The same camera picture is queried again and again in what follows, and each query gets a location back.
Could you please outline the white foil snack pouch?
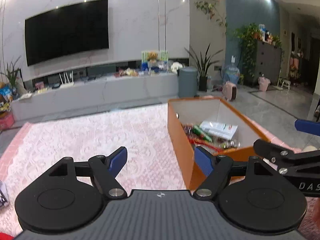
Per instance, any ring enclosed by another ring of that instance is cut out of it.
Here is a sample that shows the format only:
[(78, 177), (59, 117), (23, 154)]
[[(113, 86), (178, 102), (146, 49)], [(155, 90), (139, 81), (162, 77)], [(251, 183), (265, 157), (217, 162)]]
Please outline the white foil snack pouch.
[(200, 124), (200, 129), (202, 129), (208, 135), (219, 137), (225, 140), (231, 140), (238, 130), (238, 126), (220, 122), (203, 121)]

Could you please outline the green sausage snack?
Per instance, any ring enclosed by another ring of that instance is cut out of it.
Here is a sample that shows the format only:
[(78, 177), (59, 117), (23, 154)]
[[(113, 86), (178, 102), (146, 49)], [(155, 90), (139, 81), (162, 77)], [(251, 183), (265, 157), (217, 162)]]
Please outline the green sausage snack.
[(208, 142), (213, 142), (213, 139), (206, 132), (204, 132), (202, 129), (200, 129), (199, 126), (193, 125), (191, 130), (195, 135), (197, 135), (202, 140), (205, 140)]

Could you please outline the pink bucket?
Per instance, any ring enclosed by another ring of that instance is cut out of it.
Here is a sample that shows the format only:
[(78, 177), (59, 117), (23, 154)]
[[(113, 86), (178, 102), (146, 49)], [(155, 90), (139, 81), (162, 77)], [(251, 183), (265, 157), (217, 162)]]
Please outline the pink bucket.
[(258, 83), (259, 83), (259, 90), (261, 92), (266, 92), (271, 81), (268, 78), (264, 77), (264, 75), (262, 75), (258, 78)]

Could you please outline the dark grey drawer cabinet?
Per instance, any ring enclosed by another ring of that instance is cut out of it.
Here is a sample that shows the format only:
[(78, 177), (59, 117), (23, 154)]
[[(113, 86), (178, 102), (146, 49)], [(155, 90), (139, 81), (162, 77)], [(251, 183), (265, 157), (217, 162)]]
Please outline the dark grey drawer cabinet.
[(257, 42), (256, 65), (253, 83), (258, 83), (258, 78), (264, 76), (271, 83), (277, 83), (281, 66), (282, 49), (263, 41)]

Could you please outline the red long snack pack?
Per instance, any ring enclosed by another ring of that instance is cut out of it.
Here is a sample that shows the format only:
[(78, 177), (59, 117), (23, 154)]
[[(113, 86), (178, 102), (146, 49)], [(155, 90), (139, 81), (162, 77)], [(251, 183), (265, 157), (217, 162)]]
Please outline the red long snack pack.
[(184, 129), (185, 135), (187, 136), (188, 141), (191, 144), (207, 147), (207, 148), (209, 148), (210, 150), (212, 150), (212, 151), (214, 151), (216, 153), (220, 153), (220, 152), (223, 151), (222, 148), (220, 148), (219, 146), (214, 144), (214, 141), (213, 142), (208, 142), (208, 141), (202, 140), (197, 135), (195, 135), (191, 130), (192, 126), (193, 126), (192, 124), (183, 125), (183, 129)]

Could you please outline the orange cardboard box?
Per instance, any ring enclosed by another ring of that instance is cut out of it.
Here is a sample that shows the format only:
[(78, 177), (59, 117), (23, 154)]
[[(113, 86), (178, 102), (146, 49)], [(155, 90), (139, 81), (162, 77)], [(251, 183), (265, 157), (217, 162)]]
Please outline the orange cardboard box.
[[(231, 139), (214, 135), (200, 125), (221, 124), (227, 131), (235, 129)], [(261, 139), (270, 142), (265, 133), (230, 103), (215, 96), (170, 99), (168, 132), (186, 188), (195, 190), (205, 179), (195, 163), (195, 148), (204, 147), (212, 155), (223, 154), (234, 161), (247, 161), (254, 154), (253, 144)]]

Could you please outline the pink space heater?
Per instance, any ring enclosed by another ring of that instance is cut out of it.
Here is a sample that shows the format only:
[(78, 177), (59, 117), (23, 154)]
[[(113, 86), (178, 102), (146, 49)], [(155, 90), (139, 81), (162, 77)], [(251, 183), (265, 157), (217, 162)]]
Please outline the pink space heater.
[(237, 96), (237, 86), (234, 83), (227, 81), (223, 85), (222, 94), (226, 100), (234, 101)]

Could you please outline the pink lace tablecloth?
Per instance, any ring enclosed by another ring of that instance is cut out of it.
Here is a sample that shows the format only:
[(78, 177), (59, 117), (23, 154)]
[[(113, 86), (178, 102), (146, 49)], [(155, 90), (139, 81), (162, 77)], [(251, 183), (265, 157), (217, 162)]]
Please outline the pink lace tablecloth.
[(124, 146), (125, 167), (117, 176), (122, 187), (183, 190), (185, 183), (167, 129), (165, 104), (84, 115), (48, 122), (27, 122), (1, 133), (1, 180), (9, 205), (1, 210), (1, 232), (21, 232), (14, 201), (32, 181), (63, 157), (87, 161)]

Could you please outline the blue water jug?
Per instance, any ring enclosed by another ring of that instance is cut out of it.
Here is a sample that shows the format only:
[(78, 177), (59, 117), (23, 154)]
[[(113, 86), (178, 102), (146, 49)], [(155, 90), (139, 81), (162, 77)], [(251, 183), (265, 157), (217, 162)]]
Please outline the blue water jug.
[(235, 85), (238, 84), (240, 79), (240, 70), (235, 64), (236, 56), (231, 56), (231, 62), (229, 65), (224, 66), (222, 69), (222, 81), (223, 83), (231, 82)]

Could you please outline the pink storage box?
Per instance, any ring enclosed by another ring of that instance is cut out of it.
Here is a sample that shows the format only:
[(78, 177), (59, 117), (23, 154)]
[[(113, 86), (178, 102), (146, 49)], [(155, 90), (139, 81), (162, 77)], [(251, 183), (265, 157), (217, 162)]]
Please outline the pink storage box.
[(5, 131), (10, 129), (15, 123), (14, 116), (11, 112), (8, 112), (6, 116), (1, 117), (0, 130)]

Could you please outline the grey TV console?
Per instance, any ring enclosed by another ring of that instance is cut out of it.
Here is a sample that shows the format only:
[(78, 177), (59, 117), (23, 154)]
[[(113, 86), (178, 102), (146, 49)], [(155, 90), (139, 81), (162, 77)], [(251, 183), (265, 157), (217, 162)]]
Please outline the grey TV console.
[(92, 112), (115, 108), (164, 103), (178, 94), (177, 75), (161, 73), (136, 77), (107, 76), (89, 82), (76, 82), (67, 88), (34, 93), (15, 100), (11, 110), (16, 121), (89, 109)]

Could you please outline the hanging vine plant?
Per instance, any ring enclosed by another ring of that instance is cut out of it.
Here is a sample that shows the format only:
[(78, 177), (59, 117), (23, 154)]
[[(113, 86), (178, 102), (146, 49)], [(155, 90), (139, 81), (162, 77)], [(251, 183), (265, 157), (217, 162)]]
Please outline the hanging vine plant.
[(205, 1), (195, 2), (196, 9), (202, 11), (210, 20), (215, 19), (220, 27), (225, 30), (226, 36), (231, 36), (239, 41), (241, 69), (244, 77), (253, 78), (255, 76), (255, 53), (257, 50), (257, 40), (261, 31), (256, 23), (243, 25), (236, 29), (232, 29), (228, 25), (227, 17), (219, 13), (216, 3)]

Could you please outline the white wifi router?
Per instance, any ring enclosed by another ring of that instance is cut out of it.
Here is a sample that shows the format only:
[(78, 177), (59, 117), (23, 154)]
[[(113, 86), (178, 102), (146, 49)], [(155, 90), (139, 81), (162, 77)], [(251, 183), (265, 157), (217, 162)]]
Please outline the white wifi router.
[(62, 74), (59, 74), (60, 77), (60, 88), (69, 88), (74, 86), (74, 77), (73, 72), (71, 74), (68, 74), (67, 72), (63, 72)]

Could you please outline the potted long-leaf plant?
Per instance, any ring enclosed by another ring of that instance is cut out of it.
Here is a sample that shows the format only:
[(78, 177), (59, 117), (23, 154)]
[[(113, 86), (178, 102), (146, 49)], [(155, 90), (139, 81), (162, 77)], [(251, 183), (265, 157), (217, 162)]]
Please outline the potted long-leaf plant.
[(220, 49), (214, 52), (213, 54), (209, 54), (209, 49), (210, 49), (210, 44), (208, 44), (208, 47), (205, 53), (202, 54), (202, 52), (200, 52), (200, 55), (198, 56), (195, 50), (191, 46), (189, 47), (189, 49), (185, 48), (185, 51), (194, 61), (195, 66), (199, 72), (199, 91), (202, 91), (202, 92), (207, 90), (209, 68), (215, 63), (219, 62), (219, 60), (214, 60), (214, 57), (220, 54), (221, 52), (223, 52), (223, 49)]

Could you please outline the grey trash bin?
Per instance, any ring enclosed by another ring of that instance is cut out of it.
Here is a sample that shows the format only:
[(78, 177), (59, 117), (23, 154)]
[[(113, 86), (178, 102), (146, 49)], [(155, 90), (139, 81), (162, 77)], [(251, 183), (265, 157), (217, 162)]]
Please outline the grey trash bin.
[(197, 93), (198, 72), (193, 67), (180, 68), (178, 75), (178, 97), (193, 98)]

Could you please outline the left potted plant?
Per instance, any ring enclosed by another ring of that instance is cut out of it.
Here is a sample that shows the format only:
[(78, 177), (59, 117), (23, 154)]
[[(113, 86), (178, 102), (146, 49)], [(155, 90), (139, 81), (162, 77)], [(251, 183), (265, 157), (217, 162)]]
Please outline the left potted plant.
[(13, 96), (17, 96), (17, 78), (18, 75), (21, 74), (21, 69), (16, 67), (16, 64), (20, 60), (21, 56), (19, 56), (15, 61), (7, 62), (4, 72), (1, 72), (2, 75), (5, 75), (7, 80), (9, 81), (9, 85), (12, 91)]

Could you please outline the teddy bear gift box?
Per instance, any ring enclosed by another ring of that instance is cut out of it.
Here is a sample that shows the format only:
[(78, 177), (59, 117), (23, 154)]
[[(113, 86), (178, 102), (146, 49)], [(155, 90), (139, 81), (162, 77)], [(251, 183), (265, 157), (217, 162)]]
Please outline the teddy bear gift box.
[(158, 68), (159, 71), (166, 71), (169, 61), (169, 52), (166, 50), (145, 50), (141, 53), (141, 71), (156, 72), (154, 68)]

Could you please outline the black wall television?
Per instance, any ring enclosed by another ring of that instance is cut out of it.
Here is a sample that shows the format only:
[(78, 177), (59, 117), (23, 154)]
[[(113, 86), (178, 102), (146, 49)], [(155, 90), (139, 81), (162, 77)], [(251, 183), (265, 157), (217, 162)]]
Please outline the black wall television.
[(108, 49), (108, 0), (76, 3), (30, 17), (25, 20), (24, 38), (28, 66)]

